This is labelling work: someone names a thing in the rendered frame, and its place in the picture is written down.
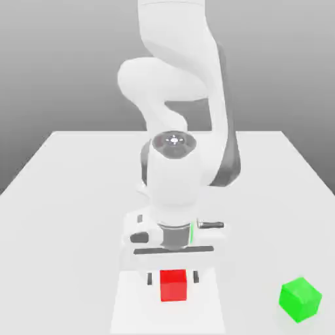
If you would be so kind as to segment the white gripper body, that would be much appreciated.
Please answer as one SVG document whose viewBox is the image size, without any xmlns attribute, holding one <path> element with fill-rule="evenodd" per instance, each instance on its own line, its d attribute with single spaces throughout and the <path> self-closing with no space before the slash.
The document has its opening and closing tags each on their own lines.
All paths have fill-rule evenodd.
<svg viewBox="0 0 335 335">
<path fill-rule="evenodd" d="M 179 250 L 162 247 L 124 248 L 120 254 L 120 269 L 126 271 L 200 270 L 217 261 L 214 246 L 191 246 Z"/>
</svg>

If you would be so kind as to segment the small red cube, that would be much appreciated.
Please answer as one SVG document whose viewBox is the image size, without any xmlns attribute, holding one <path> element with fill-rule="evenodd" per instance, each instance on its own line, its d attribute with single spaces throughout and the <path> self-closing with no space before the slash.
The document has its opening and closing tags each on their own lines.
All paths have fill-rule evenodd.
<svg viewBox="0 0 335 335">
<path fill-rule="evenodd" d="M 160 270 L 160 298 L 162 302 L 187 299 L 186 270 Z"/>
</svg>

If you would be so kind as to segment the small green cube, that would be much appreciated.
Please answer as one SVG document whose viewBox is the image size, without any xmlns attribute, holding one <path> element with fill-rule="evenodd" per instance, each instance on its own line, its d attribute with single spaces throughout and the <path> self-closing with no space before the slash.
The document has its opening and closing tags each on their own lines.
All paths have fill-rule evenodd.
<svg viewBox="0 0 335 335">
<path fill-rule="evenodd" d="M 279 305 L 296 322 L 314 316 L 323 295 L 304 277 L 298 277 L 281 286 Z"/>
</svg>

